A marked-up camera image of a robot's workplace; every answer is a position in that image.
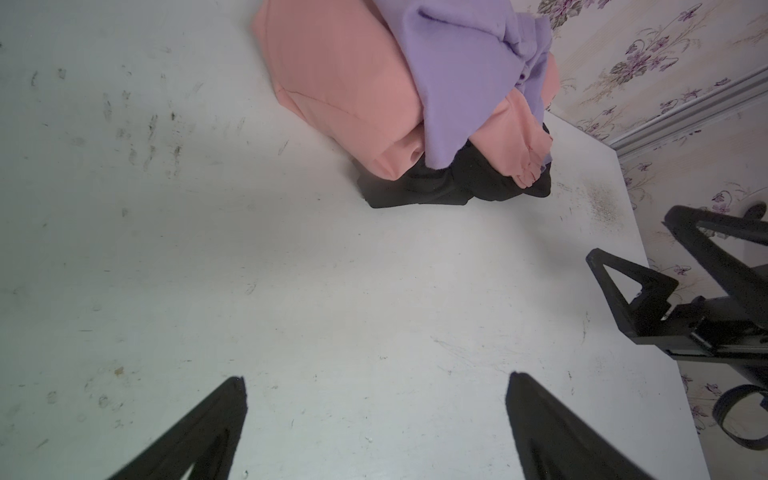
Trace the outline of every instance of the pile of clothes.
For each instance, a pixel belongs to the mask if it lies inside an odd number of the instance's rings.
[[[356,159],[371,207],[549,195],[548,18],[509,0],[264,0],[253,31],[280,104]]]

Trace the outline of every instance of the wall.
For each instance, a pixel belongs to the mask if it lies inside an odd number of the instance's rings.
[[[680,281],[672,303],[724,292],[661,221],[673,205],[740,216],[758,200],[768,200],[766,107],[766,102],[755,104],[622,166],[648,263]],[[768,247],[720,233],[712,236],[749,266],[768,263]],[[712,418],[712,407],[722,392],[746,382],[730,367],[704,363],[681,362],[680,374],[712,479],[768,478],[765,452],[739,447]],[[768,433],[768,414],[755,402],[740,404],[729,418],[730,428],[747,438]]]
[[[606,143],[768,61],[764,0],[511,3],[552,20],[552,113]]]

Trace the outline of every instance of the black metal bracket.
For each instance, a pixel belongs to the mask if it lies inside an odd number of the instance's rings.
[[[527,480],[652,480],[526,373],[512,373],[507,415]]]
[[[245,380],[230,377],[110,479],[176,479],[194,465],[189,480],[226,480],[247,410]]]
[[[710,239],[712,235],[702,231],[768,245],[768,223],[676,206],[667,212],[664,225],[728,296],[699,296],[691,303],[675,306],[667,315],[669,297],[678,285],[676,280],[594,249],[587,255],[587,264],[603,290],[619,330],[635,343],[655,345],[676,360],[730,364],[759,386],[754,388],[768,392],[768,265],[749,268],[717,246]],[[642,286],[640,295],[628,303],[606,266],[637,281]],[[720,426],[728,410],[740,399],[733,392],[747,387],[753,386],[737,387],[723,394],[721,399],[733,401],[718,402]],[[768,438],[750,442],[726,433],[747,448],[768,448]]]

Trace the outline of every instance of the black strap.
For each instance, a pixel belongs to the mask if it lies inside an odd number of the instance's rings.
[[[733,433],[728,432],[723,426],[723,422],[725,422],[725,417],[728,415],[728,412],[730,412],[730,410],[738,402],[752,395],[753,393],[762,393],[763,396],[768,396],[768,389],[764,389],[763,387],[757,385],[742,385],[730,389],[725,392],[720,397],[720,399],[717,400],[714,408],[712,408],[712,416],[714,417],[717,424],[720,425],[720,427],[726,433],[726,435],[731,437],[734,442],[743,446],[745,449],[768,450],[768,435],[762,437],[761,439],[742,439],[738,435],[734,435]]]

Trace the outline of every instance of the baseboard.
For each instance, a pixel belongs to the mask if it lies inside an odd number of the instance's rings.
[[[708,95],[667,112],[608,145],[624,163],[676,137],[768,99],[768,65]]]

